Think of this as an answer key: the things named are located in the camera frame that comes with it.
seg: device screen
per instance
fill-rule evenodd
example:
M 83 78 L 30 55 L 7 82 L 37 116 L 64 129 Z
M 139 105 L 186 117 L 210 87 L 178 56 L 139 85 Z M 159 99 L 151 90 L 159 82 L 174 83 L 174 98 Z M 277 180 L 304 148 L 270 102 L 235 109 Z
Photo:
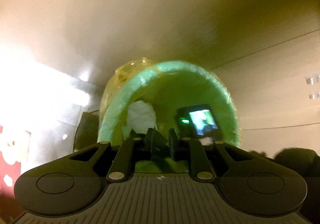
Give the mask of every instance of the device screen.
M 209 110 L 192 111 L 189 112 L 189 115 L 198 135 L 204 136 L 212 130 L 218 129 Z

